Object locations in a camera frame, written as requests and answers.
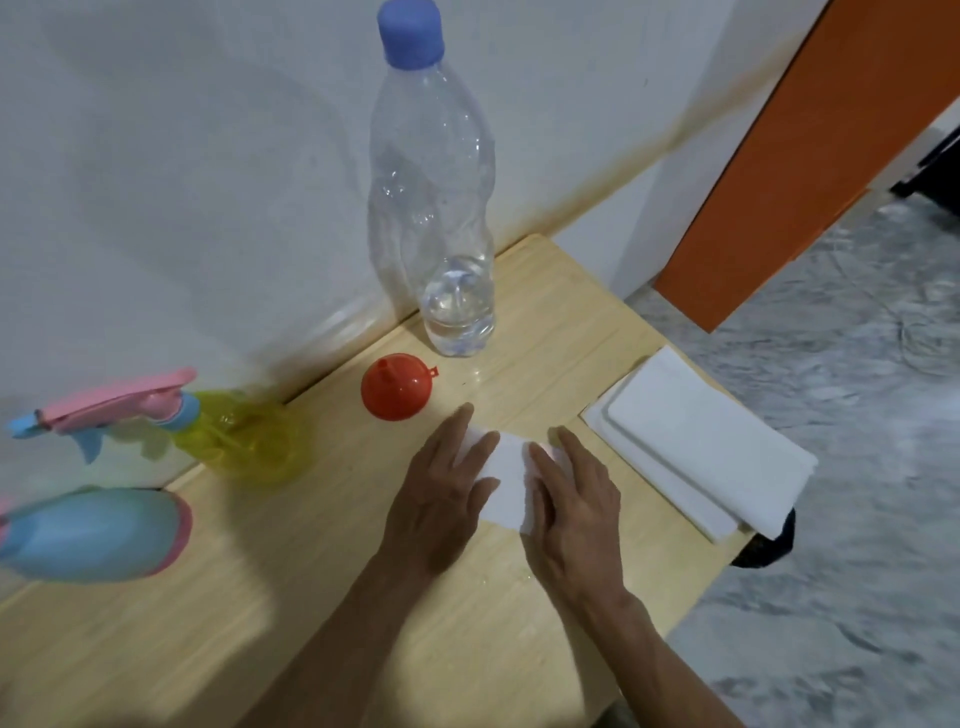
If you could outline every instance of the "red funnel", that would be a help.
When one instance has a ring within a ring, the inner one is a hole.
[[[374,417],[396,422],[420,412],[430,399],[437,368],[409,353],[392,353],[377,359],[363,375],[360,396]]]

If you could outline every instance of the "forearm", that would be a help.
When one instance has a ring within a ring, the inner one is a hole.
[[[426,587],[423,578],[375,555],[241,728],[359,725],[400,628]]]
[[[584,617],[644,728],[743,728],[724,702],[657,633],[632,595]]]

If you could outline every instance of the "yellow spray bottle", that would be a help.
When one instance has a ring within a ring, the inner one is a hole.
[[[69,435],[91,463],[105,427],[144,416],[167,430],[178,448],[231,479],[269,485],[303,471],[308,434],[291,411],[241,392],[183,392],[196,377],[186,367],[87,390],[14,420],[9,429],[18,438]]]

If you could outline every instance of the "hand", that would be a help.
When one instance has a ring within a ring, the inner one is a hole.
[[[547,586],[581,621],[589,621],[632,600],[620,561],[620,492],[607,466],[576,435],[565,427],[558,434],[574,482],[543,448],[531,443],[541,477],[534,491],[533,540]]]
[[[500,484],[496,478],[476,479],[500,442],[498,432],[484,435],[454,466],[472,416],[473,405],[464,404],[427,438],[387,514],[380,554],[395,564],[399,560],[414,578],[428,581],[459,558]]]

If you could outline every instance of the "blue spray bottle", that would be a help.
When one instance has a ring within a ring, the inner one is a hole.
[[[84,489],[0,517],[0,564],[45,581],[136,579],[173,564],[192,525],[176,494]]]

